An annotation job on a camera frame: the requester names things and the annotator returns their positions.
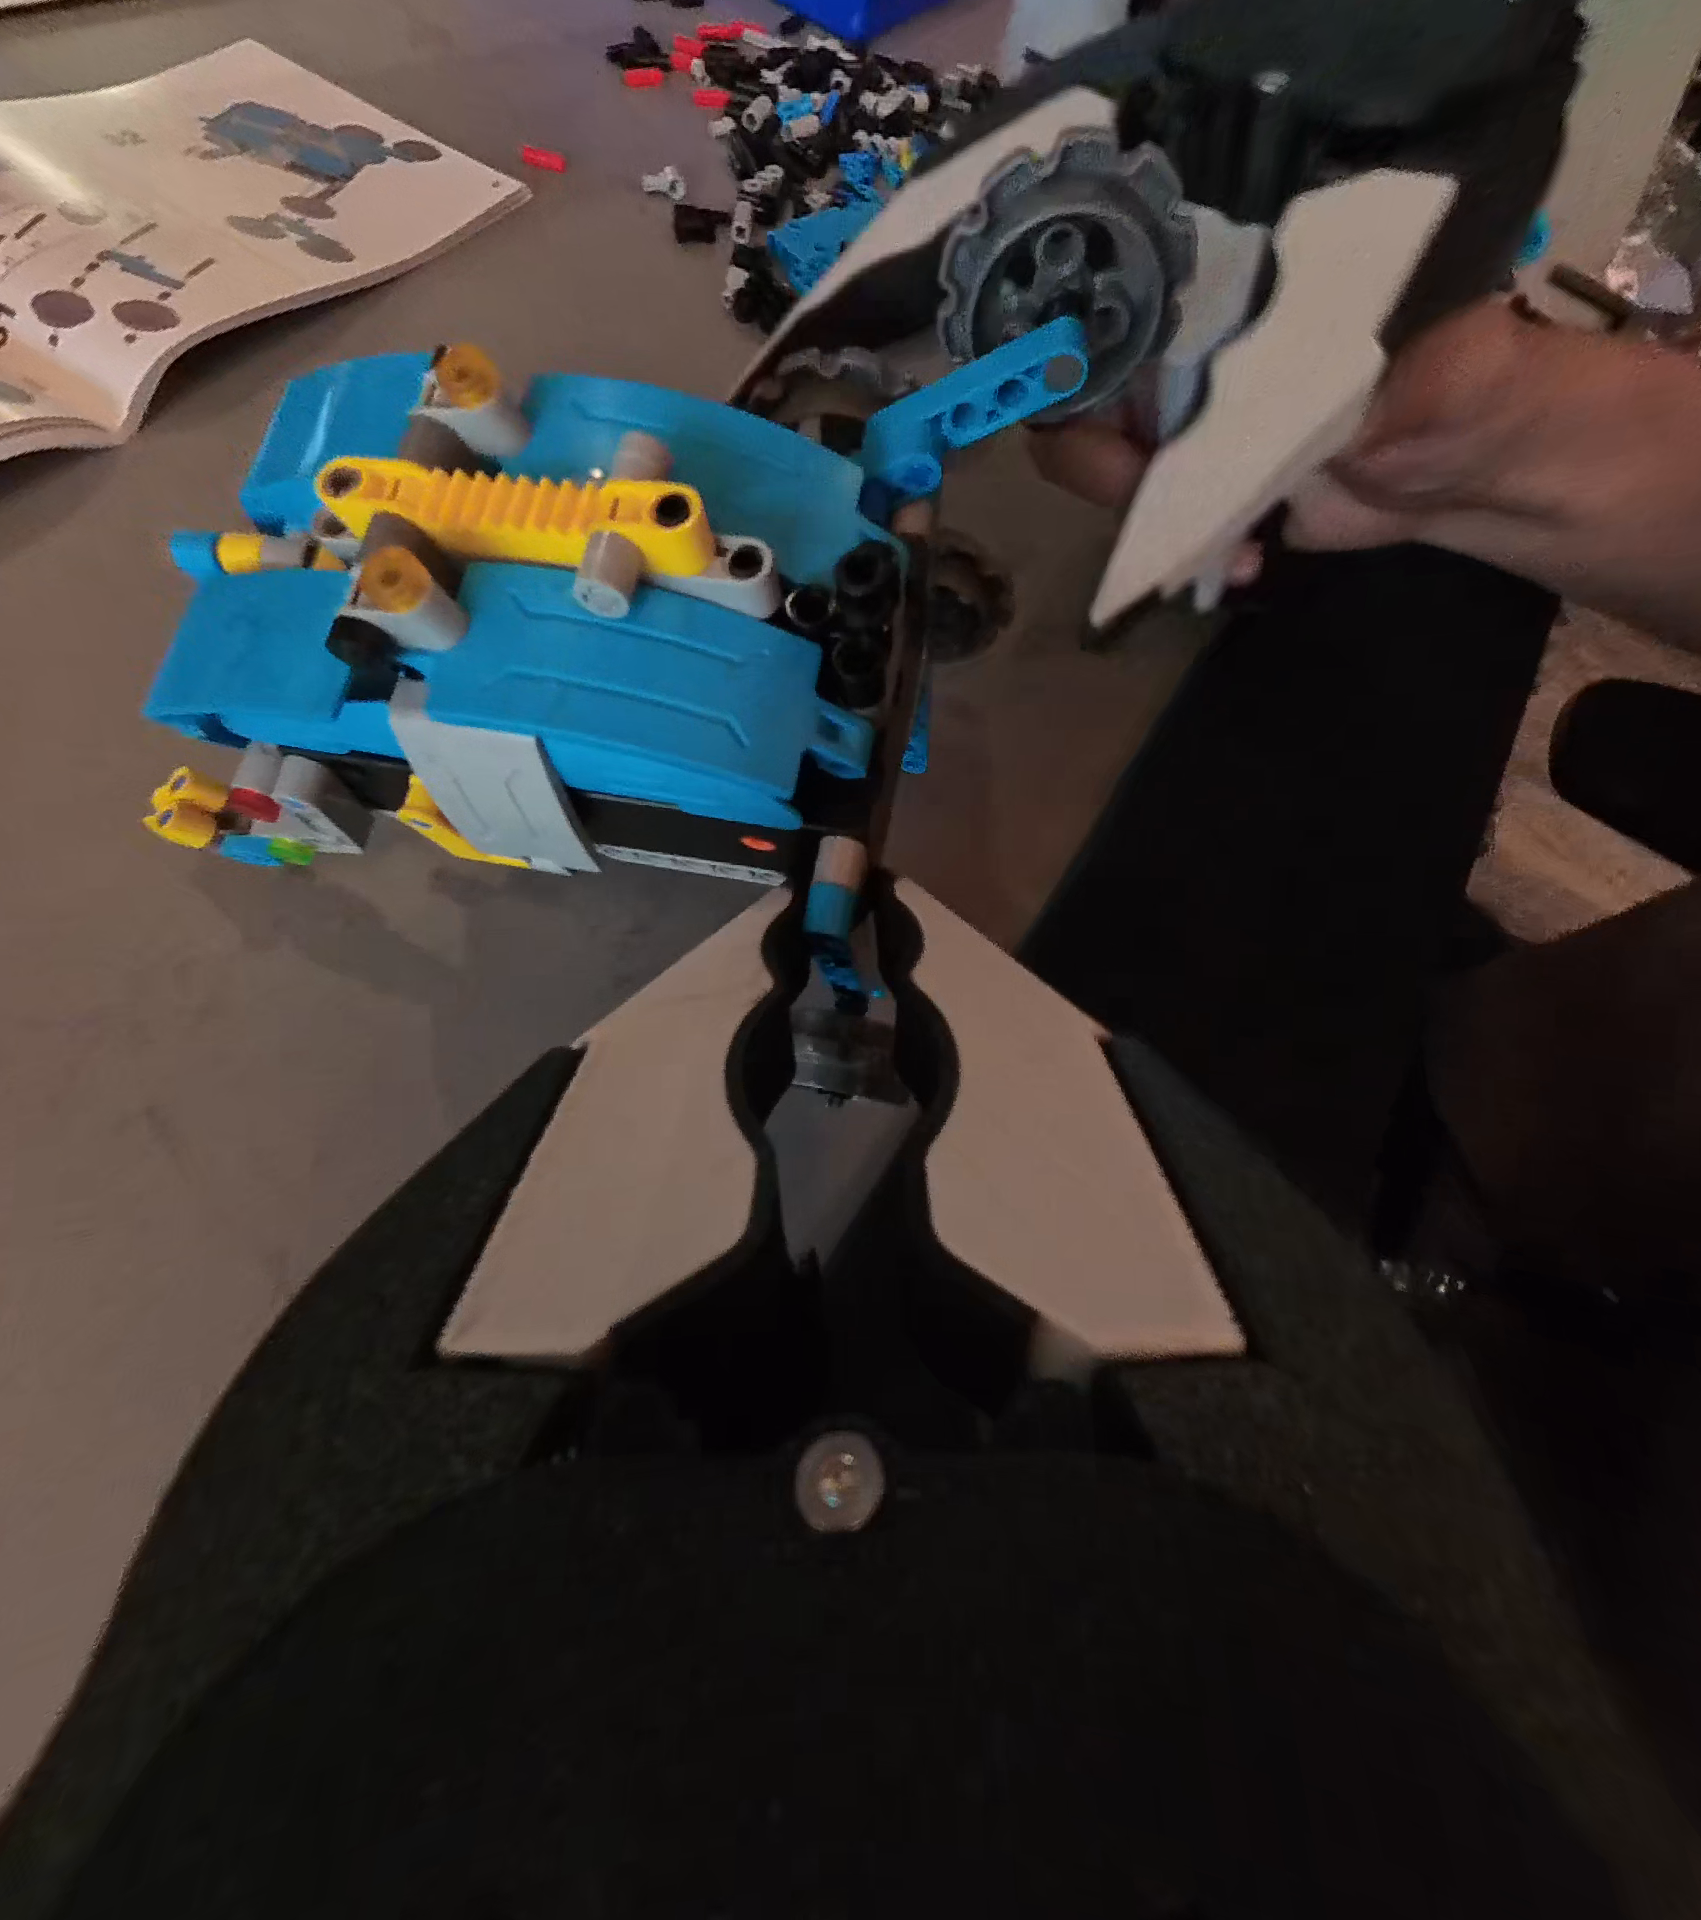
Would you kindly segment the instruction booklet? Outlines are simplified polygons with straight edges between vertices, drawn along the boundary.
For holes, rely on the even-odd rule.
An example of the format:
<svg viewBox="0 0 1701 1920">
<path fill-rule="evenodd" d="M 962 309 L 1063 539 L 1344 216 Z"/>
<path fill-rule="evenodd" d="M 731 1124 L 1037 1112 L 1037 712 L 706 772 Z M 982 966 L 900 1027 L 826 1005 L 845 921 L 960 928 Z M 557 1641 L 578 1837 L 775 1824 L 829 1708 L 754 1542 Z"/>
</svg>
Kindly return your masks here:
<svg viewBox="0 0 1701 1920">
<path fill-rule="evenodd" d="M 259 42 L 0 100 L 0 463 L 129 441 L 194 344 L 389 282 L 527 197 Z"/>
</svg>

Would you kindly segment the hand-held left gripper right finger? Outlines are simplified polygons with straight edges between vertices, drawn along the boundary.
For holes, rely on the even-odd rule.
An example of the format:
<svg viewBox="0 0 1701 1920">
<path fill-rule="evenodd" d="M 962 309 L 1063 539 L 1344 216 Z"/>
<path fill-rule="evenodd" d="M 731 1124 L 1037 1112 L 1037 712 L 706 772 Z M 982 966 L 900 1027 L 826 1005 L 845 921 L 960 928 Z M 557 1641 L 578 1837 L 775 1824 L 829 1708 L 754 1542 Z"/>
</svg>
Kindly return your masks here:
<svg viewBox="0 0 1701 1920">
<path fill-rule="evenodd" d="M 1157 1148 L 1109 1063 L 1109 1032 L 914 881 L 913 981 L 942 1016 L 955 1085 L 925 1148 L 929 1231 L 1029 1312 L 1034 1364 L 1246 1355 Z"/>
</svg>

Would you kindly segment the person's leg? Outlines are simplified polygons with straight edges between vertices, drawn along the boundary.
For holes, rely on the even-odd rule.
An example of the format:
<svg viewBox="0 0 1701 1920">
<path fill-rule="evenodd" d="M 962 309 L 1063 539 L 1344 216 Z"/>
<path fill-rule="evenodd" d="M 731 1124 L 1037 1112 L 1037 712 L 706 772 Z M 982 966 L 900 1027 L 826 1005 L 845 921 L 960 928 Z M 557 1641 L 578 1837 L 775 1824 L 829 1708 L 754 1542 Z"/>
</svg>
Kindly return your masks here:
<svg viewBox="0 0 1701 1920">
<path fill-rule="evenodd" d="M 1439 1000 L 1403 1259 L 1701 1831 L 1701 874 Z"/>
</svg>

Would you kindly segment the blue bin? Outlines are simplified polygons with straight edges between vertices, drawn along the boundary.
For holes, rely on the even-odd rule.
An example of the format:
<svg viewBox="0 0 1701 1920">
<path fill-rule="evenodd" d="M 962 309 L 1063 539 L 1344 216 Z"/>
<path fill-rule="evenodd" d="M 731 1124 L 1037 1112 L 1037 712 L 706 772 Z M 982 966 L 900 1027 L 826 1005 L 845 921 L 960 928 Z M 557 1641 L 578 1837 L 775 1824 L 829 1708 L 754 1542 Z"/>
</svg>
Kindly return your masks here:
<svg viewBox="0 0 1701 1920">
<path fill-rule="evenodd" d="M 782 16 L 800 19 L 840 42 L 882 42 L 921 19 L 948 16 L 967 5 L 775 5 Z"/>
</svg>

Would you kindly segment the pile of small building parts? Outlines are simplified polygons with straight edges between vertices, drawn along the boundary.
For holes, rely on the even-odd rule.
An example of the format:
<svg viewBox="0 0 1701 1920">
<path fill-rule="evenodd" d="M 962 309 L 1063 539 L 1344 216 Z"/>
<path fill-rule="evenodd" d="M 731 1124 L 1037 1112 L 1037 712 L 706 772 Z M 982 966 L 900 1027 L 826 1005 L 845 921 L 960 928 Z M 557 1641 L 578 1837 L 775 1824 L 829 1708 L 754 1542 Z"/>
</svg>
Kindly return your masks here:
<svg viewBox="0 0 1701 1920">
<path fill-rule="evenodd" d="M 693 203 L 687 183 L 682 203 L 653 199 L 672 208 L 678 250 L 724 251 L 719 303 L 754 334 L 1002 93 L 982 62 L 935 71 L 792 16 L 778 30 L 724 19 L 672 36 L 631 27 L 603 62 L 631 93 L 689 80 L 731 197 Z"/>
</svg>

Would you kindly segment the person's right hand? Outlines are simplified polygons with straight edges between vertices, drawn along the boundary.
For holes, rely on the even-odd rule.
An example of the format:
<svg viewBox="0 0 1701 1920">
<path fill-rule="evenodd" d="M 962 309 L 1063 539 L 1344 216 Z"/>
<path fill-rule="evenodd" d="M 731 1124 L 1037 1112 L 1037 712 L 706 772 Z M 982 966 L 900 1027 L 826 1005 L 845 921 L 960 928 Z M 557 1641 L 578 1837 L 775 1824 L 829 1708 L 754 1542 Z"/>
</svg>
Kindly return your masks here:
<svg viewBox="0 0 1701 1920">
<path fill-rule="evenodd" d="M 1504 302 L 1429 325 L 1381 373 L 1363 423 L 1226 564 L 1249 585 L 1276 549 L 1429 545 L 1569 589 L 1618 618 L 1666 623 L 1653 509 L 1636 470 L 1653 418 L 1701 368 L 1644 340 L 1519 318 Z"/>
</svg>

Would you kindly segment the black perforated panel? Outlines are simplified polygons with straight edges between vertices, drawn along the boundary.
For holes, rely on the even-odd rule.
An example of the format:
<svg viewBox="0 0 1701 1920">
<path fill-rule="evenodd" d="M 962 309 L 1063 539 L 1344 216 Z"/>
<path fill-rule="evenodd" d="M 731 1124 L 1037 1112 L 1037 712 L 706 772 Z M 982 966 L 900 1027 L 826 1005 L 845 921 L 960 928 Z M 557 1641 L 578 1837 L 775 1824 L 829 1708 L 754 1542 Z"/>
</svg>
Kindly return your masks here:
<svg viewBox="0 0 1701 1920">
<path fill-rule="evenodd" d="M 1426 545 L 1277 551 L 1151 722 L 1019 956 L 1387 1259 L 1444 1148 L 1423 1049 L 1485 956 L 1485 846 L 1560 593 Z"/>
</svg>

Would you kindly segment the blue building block vehicle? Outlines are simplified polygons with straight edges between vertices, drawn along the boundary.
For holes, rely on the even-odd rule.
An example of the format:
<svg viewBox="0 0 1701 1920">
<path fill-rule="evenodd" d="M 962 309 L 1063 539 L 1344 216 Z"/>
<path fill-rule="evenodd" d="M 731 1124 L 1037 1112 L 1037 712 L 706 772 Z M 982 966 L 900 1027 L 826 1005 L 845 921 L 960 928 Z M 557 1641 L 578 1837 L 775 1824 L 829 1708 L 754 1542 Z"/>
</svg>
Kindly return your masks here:
<svg viewBox="0 0 1701 1920">
<path fill-rule="evenodd" d="M 1166 347 L 1197 231 L 1158 148 L 1072 126 L 985 174 L 939 271 L 948 370 L 848 452 L 646 382 L 515 393 L 475 344 L 294 378 L 242 523 L 165 545 L 194 593 L 144 715 L 233 764 L 174 769 L 144 829 L 250 870 L 399 822 L 499 870 L 798 887 L 798 1080 L 874 1099 L 867 870 L 948 607 L 895 514 Z"/>
</svg>

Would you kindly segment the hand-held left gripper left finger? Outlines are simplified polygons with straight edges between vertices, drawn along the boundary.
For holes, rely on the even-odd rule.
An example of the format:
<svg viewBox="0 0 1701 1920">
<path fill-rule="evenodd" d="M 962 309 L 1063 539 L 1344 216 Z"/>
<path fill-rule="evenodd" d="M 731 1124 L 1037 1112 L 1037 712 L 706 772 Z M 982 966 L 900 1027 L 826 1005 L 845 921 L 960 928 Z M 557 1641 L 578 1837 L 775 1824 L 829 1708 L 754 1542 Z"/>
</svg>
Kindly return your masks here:
<svg viewBox="0 0 1701 1920">
<path fill-rule="evenodd" d="M 527 1157 L 436 1355 L 586 1364 L 637 1312 L 782 1236 L 775 1162 L 731 1090 L 731 1057 L 775 975 L 763 895 L 596 1021 Z"/>
</svg>

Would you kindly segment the black oval pad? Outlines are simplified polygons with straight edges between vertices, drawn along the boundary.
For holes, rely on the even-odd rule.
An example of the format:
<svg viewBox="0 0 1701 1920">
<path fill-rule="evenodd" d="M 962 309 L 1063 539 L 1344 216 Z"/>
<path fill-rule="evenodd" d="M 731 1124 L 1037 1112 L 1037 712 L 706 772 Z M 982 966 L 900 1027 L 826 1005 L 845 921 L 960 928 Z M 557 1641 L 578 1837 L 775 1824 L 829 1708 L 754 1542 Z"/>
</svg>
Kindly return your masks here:
<svg viewBox="0 0 1701 1920">
<path fill-rule="evenodd" d="M 1609 677 L 1551 727 L 1555 797 L 1666 865 L 1701 874 L 1701 693 Z"/>
</svg>

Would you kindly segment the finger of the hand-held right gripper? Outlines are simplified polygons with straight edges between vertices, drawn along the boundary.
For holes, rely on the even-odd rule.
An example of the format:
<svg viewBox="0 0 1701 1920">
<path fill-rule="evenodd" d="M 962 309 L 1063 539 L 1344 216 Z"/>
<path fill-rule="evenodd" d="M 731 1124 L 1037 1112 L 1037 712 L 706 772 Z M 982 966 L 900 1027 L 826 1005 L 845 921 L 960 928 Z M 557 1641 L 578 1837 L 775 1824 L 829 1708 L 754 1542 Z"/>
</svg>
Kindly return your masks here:
<svg viewBox="0 0 1701 1920">
<path fill-rule="evenodd" d="M 888 405 L 948 373 L 939 344 L 939 262 L 948 231 L 1019 151 L 1045 157 L 1072 130 L 1115 126 L 1113 97 L 1072 84 L 920 169 L 771 331 L 726 399 Z"/>
<path fill-rule="evenodd" d="M 1359 426 L 1381 325 L 1452 199 L 1452 174 L 1366 169 L 1300 193 L 1271 231 L 1194 211 L 1189 313 L 1130 378 L 1157 449 L 1094 593 L 1094 635 L 1182 589 L 1214 607 L 1254 525 Z"/>
</svg>

